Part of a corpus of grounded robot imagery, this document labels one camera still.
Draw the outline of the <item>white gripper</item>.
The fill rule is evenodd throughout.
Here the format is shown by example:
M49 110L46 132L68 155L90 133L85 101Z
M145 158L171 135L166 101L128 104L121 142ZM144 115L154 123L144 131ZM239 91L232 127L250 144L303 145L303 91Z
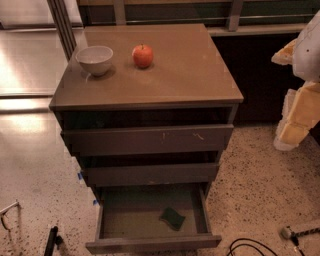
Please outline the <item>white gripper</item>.
M293 39L271 61L278 65L291 65L297 40ZM320 121L320 83L306 81L298 90L289 89L283 104L282 119L273 142L280 151L298 147L309 131Z

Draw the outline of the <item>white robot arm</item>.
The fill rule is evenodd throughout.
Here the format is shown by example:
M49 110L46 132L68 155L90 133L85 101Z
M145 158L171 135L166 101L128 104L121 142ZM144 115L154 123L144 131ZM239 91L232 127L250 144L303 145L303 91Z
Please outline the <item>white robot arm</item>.
M320 11L271 61L291 65L293 74L304 81L298 90L288 90L273 142L277 150L290 151L320 121Z

